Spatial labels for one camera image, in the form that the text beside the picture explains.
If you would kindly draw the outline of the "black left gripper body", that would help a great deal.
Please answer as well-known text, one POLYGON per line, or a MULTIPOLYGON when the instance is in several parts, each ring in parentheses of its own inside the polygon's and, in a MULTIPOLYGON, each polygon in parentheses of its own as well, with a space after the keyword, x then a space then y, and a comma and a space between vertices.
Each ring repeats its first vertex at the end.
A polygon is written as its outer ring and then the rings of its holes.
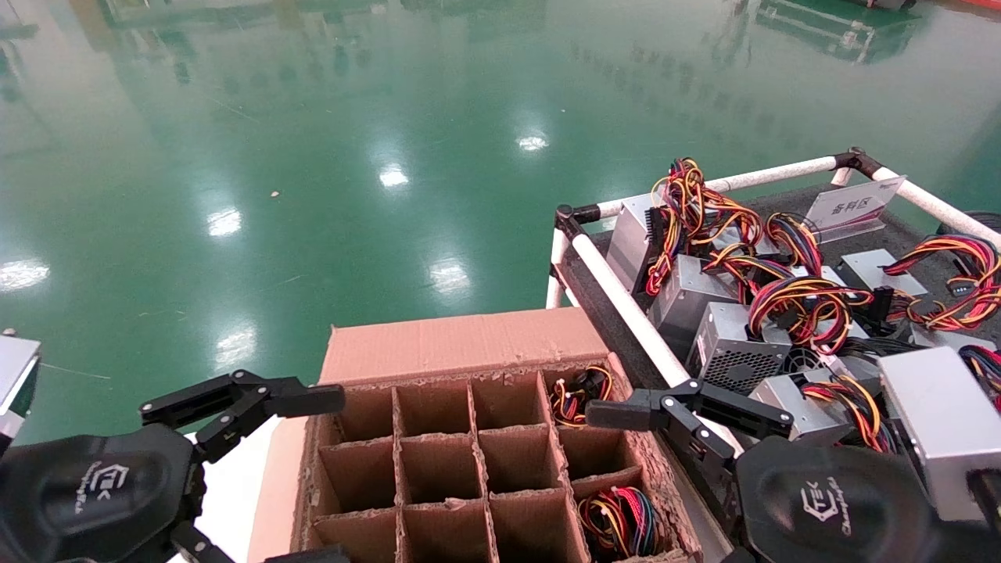
POLYGON ((4 562, 167 562, 200 513, 203 457, 165 425, 14 446, 2 457, 4 562))

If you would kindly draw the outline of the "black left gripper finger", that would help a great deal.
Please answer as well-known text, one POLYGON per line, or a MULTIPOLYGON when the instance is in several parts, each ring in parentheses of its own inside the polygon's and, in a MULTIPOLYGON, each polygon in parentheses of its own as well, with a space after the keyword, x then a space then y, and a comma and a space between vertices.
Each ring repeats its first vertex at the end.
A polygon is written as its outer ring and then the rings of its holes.
MULTIPOLYGON (((182 522, 170 535, 173 548, 187 562, 235 562, 211 542, 191 522, 182 522)), ((310 551, 300 551, 265 558, 262 562, 348 562, 348 553, 339 544, 310 551)))
POLYGON ((140 406, 142 425, 172 430, 207 421, 196 433, 198 460, 215 463, 266 421, 339 414, 346 406, 342 385, 307 387, 298 378, 262 378, 236 370, 168 393, 140 406))

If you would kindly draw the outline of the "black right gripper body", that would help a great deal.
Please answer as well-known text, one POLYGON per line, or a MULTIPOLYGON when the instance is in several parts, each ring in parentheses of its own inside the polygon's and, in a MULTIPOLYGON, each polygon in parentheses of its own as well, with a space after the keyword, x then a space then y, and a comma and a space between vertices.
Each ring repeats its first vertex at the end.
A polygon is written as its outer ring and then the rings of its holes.
POLYGON ((755 562, 973 562, 976 530, 941 520, 904 460, 771 437, 735 464, 755 562))

